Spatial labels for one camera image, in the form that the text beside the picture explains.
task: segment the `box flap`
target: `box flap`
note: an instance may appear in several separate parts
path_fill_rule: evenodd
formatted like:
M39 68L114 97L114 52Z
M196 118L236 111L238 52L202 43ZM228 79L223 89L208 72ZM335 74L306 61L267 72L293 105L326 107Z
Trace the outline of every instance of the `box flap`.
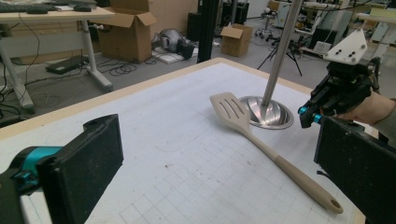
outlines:
M111 12L115 12L114 16L111 17L110 19L93 20L91 22L101 23L104 25L114 25L114 26L125 27L125 28L129 28L132 26L132 23L134 22L134 15L116 12L114 10L114 8L111 8L111 7L105 7L105 9L109 10Z
M150 26L157 22L155 17L150 12L136 15L136 17L139 18L139 20L141 20L145 26Z
M110 0L112 7L149 11L149 0Z
M225 35L232 38L241 38L243 30L234 29L233 27L224 27L220 35Z

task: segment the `blue component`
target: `blue component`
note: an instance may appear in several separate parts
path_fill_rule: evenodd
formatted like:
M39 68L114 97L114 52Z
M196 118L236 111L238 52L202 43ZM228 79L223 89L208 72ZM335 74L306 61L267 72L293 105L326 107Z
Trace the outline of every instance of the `blue component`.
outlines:
M320 124L320 120L321 120L321 115L320 114L316 114L314 116L314 122Z
M37 147L25 159L22 166L23 171L31 171L33 175L38 176L35 164L43 157L55 154L62 147Z
M306 107L306 106L303 106L303 107L300 107L300 109L298 110L298 114L303 114L303 113L305 113L305 111L308 109L308 107Z

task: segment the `tripod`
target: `tripod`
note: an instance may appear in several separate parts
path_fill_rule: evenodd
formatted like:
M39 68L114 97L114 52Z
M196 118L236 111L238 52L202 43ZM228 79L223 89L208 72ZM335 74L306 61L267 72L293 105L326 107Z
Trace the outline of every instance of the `tripod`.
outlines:
M272 43L272 45L275 46L274 49L271 50L270 54L264 59L264 61L262 62L262 64L260 64L260 66L257 68L258 70L262 67L262 65L263 65L268 59L271 60L271 59L276 55L276 51L277 51L277 47L278 47L278 45L279 45L280 38L279 38L279 37L278 37L278 38L274 38L274 40L275 40L274 43ZM303 74L302 74L302 72L301 72L301 70L300 70L300 66L298 65L297 59L296 59L296 57L294 56L294 49L295 49L295 46L294 46L292 40L289 42L288 49L289 49L289 52L286 52L286 55L287 55L289 58L291 58L291 59L295 62L296 66L297 66L297 69L298 69L298 71L299 71L299 73L300 73L300 76L302 77Z

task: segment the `gray floor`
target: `gray floor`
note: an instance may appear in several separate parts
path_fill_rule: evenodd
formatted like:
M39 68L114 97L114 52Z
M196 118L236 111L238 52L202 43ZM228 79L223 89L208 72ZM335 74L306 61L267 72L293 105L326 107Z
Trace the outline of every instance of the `gray floor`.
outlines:
M262 27L262 22L252 20L248 21L248 25L253 26L253 31L255 31L258 27ZM275 30L274 34L278 36L280 32ZM371 47L369 48L367 55L370 55L370 52L372 52L375 47L375 45L370 46ZM232 57L221 54L220 48L214 47L212 50L212 58L222 57L253 68L258 68L264 59L270 54L272 49L273 46L271 45L271 42L266 42L265 40L253 35L246 55L239 58ZM396 54L394 52L395 50L390 48L389 52L386 54L386 57L381 64L381 76L379 78L380 90L382 94L388 97L396 97L396 90L394 88L396 75L393 72L393 69L395 68L394 64L396 64ZM126 64L122 70L110 70L111 68L116 68L125 62L118 62L116 60L110 61L110 59L103 57L100 53L96 54L95 57L98 64L98 70L113 83L114 90L119 90L150 78L165 75L172 71L196 64L197 62L196 57L187 61L180 61L172 64L149 60L146 63L141 64ZM319 57L304 53L297 55L297 58L298 65L300 66L303 75L300 76L298 73L297 66L294 61L286 57L280 69L279 77L301 84L308 88L315 88L327 75L326 66L329 62L326 62ZM261 70L270 73L273 61L274 58L271 61L268 60L261 67ZM34 65L29 69L26 69L27 66L18 67L19 71L21 71L21 79L27 80L27 83L31 83L27 85L27 89L35 104L35 113L33 115L27 115L29 117L39 116L68 105L91 99L92 97L106 94L106 92L103 91L90 76L86 75L85 69L81 72L75 70L70 74L60 76L45 72L45 67L47 65L47 63ZM7 95L6 104L18 105L13 93Z

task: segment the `open cardboard box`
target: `open cardboard box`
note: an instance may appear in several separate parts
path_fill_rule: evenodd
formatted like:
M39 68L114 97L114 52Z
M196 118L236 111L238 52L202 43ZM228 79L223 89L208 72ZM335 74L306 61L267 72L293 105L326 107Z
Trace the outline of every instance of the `open cardboard box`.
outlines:
M231 27L224 27L221 31L221 53L235 57L246 54L248 52L252 30L249 26L237 23Z
M115 15L109 20L91 22L103 24L98 31L100 48L109 58L141 63L151 57L151 24L157 22L149 12L148 0L111 0L106 10Z

